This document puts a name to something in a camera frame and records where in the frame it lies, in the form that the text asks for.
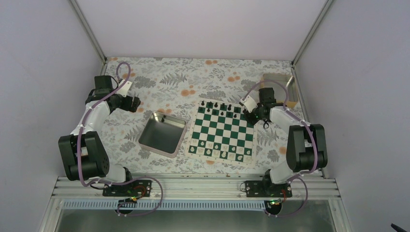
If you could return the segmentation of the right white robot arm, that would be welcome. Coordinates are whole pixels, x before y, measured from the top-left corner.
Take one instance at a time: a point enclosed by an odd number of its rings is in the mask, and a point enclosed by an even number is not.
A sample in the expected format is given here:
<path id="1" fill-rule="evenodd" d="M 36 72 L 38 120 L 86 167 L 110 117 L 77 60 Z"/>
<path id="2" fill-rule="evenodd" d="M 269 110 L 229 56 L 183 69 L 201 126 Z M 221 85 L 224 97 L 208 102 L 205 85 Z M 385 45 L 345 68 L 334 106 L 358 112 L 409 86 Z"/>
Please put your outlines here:
<path id="1" fill-rule="evenodd" d="M 268 197 L 280 191 L 280 184 L 289 184 L 304 174 L 311 174 L 327 166 L 327 146 L 325 130 L 321 124 L 311 124 L 295 115 L 287 106 L 287 101 L 277 102 L 271 87 L 258 91 L 259 101 L 250 94 L 240 100 L 245 108 L 245 119 L 255 125 L 273 122 L 287 135 L 286 160 L 276 168 L 270 169 L 262 183 L 262 191 Z"/>

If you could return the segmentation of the pink metal tray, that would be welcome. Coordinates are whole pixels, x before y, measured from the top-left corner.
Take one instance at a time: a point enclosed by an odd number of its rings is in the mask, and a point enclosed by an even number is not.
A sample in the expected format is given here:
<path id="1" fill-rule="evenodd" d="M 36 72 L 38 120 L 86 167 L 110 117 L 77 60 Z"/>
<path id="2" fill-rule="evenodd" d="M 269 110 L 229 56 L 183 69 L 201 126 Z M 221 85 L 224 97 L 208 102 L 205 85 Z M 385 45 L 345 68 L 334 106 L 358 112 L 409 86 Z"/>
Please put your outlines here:
<path id="1" fill-rule="evenodd" d="M 187 130 L 187 121 L 161 112 L 152 112 L 138 139 L 144 150 L 174 159 Z"/>

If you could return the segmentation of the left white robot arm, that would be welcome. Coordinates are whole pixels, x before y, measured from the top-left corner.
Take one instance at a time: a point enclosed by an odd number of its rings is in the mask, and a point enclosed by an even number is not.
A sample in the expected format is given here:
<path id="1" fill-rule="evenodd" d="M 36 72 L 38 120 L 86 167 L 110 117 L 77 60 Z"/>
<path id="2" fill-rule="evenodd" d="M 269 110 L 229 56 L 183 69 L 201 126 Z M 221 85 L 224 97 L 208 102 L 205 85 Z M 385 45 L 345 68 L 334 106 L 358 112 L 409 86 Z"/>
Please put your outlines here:
<path id="1" fill-rule="evenodd" d="M 86 110 L 76 128 L 58 141 L 66 176 L 71 181 L 89 180 L 97 183 L 116 183 L 115 189 L 123 196 L 134 191 L 135 183 L 130 171 L 120 165 L 111 164 L 99 137 L 105 120 L 116 109 L 136 112 L 141 101 L 128 95 L 131 81 L 122 80 L 113 87 L 114 78 L 108 75 L 94 78 L 95 88 L 86 101 Z"/>

